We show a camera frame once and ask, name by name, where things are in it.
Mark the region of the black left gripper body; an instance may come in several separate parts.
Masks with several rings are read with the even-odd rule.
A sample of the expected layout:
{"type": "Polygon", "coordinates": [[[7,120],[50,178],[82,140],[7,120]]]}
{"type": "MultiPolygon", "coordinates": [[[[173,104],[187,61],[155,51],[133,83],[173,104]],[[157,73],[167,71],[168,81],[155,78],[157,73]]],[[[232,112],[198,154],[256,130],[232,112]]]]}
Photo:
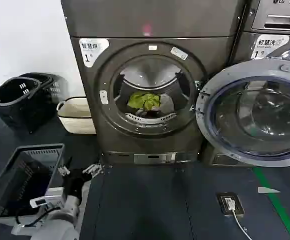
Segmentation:
{"type": "Polygon", "coordinates": [[[90,173],[84,173],[83,169],[73,169],[63,179],[66,195],[74,196],[81,201],[83,185],[92,179],[92,175],[90,173]]]}

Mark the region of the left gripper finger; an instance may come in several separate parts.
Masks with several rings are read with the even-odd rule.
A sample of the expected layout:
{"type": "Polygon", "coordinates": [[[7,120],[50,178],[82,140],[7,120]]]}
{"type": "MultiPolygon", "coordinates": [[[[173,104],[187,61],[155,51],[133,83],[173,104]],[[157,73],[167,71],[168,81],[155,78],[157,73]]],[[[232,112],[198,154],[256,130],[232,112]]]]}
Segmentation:
{"type": "Polygon", "coordinates": [[[100,163],[91,164],[82,171],[83,179],[93,179],[100,174],[104,174],[104,166],[100,163]]]}
{"type": "Polygon", "coordinates": [[[64,177],[66,175],[69,175],[70,174],[70,170],[69,170],[69,167],[70,167],[70,164],[72,162],[72,157],[70,157],[63,165],[60,165],[57,170],[59,172],[59,174],[64,177]]]}

